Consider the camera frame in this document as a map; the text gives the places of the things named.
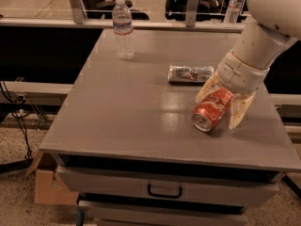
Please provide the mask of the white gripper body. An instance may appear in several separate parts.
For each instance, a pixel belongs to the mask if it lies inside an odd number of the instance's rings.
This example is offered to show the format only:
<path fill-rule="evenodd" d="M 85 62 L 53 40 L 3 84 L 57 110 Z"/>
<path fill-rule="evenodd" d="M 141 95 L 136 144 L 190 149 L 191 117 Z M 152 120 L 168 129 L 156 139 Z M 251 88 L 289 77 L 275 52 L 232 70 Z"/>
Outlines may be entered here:
<path fill-rule="evenodd" d="M 229 51 L 217 66 L 217 73 L 223 87 L 232 93 L 247 94 L 255 91 L 263 82 L 269 69 L 256 69 L 240 60 Z"/>

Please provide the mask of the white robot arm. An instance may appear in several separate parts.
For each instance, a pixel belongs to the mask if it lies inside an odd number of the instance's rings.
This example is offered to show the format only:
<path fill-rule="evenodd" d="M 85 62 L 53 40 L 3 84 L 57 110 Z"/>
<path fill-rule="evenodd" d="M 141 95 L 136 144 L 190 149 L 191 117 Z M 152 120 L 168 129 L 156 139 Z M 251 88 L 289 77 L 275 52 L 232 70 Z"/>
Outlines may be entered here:
<path fill-rule="evenodd" d="M 251 19 L 196 96 L 199 103 L 217 88 L 234 94 L 229 128 L 235 128 L 276 58 L 301 40 L 301 0 L 246 0 Z"/>

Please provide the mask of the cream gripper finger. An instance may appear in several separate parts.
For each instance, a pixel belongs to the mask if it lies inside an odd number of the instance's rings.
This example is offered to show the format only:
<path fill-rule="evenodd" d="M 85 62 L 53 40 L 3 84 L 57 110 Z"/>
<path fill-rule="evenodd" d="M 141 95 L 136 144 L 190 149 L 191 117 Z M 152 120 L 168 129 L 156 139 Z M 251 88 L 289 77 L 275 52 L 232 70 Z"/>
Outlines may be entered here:
<path fill-rule="evenodd" d="M 212 94 L 217 89 L 220 89 L 221 87 L 222 85 L 218 72 L 214 72 L 214 74 L 205 82 L 201 90 L 198 92 L 195 99 L 196 103 L 200 103 L 204 98 Z"/>
<path fill-rule="evenodd" d="M 235 93 L 230 101 L 229 129 L 236 128 L 253 102 L 256 92 Z"/>

